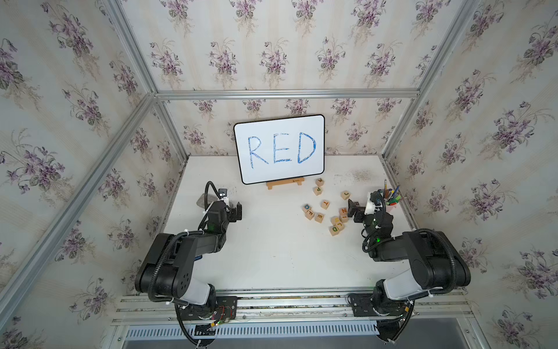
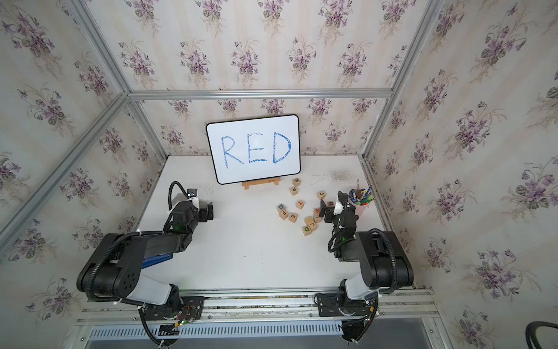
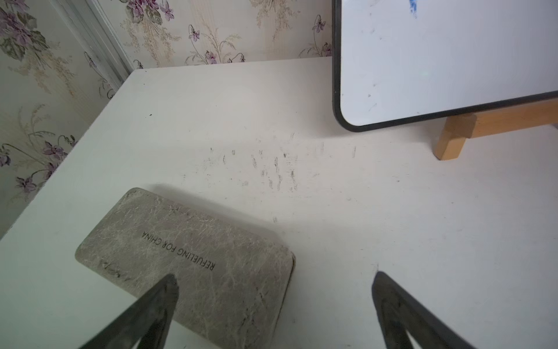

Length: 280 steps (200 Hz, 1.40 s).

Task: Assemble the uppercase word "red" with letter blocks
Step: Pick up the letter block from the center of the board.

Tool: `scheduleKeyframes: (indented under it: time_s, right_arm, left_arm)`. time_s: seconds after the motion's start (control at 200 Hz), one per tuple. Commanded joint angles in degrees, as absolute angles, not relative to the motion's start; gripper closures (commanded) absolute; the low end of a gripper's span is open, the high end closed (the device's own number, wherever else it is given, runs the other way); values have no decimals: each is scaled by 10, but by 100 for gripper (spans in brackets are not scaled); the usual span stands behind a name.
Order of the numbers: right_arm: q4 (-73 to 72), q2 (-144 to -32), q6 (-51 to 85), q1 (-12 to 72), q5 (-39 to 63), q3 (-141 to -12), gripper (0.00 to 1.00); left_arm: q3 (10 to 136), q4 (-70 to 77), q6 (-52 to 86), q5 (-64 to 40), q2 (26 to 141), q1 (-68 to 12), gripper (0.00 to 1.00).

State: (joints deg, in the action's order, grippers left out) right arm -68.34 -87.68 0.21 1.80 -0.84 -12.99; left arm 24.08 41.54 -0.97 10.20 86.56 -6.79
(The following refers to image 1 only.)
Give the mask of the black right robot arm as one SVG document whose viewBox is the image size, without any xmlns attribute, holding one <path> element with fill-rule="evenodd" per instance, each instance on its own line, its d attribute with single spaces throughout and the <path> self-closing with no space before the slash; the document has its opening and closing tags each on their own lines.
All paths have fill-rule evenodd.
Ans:
<svg viewBox="0 0 558 349">
<path fill-rule="evenodd" d="M 369 193 L 365 206 L 353 200 L 347 203 L 349 218 L 363 225 L 365 254 L 375 262 L 408 261 L 408 270 L 379 280 L 372 293 L 347 296 L 353 315 L 380 317 L 376 336 L 394 344 L 411 320 L 416 301 L 468 286 L 469 266 L 442 231 L 418 228 L 393 236 L 393 216 L 380 192 Z"/>
</svg>

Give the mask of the wooden block letter D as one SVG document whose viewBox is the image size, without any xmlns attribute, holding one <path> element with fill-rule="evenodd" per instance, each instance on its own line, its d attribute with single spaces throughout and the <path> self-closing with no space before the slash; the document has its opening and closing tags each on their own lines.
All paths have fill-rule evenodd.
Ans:
<svg viewBox="0 0 558 349">
<path fill-rule="evenodd" d="M 340 233 L 340 229 L 337 225 L 332 225 L 329 227 L 329 232 L 332 236 L 337 236 Z"/>
</svg>

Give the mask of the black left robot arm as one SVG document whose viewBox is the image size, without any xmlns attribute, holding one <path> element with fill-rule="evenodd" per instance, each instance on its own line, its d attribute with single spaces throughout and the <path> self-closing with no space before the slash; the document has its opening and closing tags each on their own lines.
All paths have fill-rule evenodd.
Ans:
<svg viewBox="0 0 558 349">
<path fill-rule="evenodd" d="M 193 276 L 195 262 L 222 250 L 227 229 L 242 220 L 242 205 L 230 204 L 228 190 L 206 183 L 203 217 L 198 227 L 178 234 L 158 234 L 135 277 L 135 290 L 151 302 L 174 306 L 177 322 L 196 348 L 214 342 L 217 327 L 234 320 L 238 298 L 218 296 L 215 286 Z"/>
</svg>

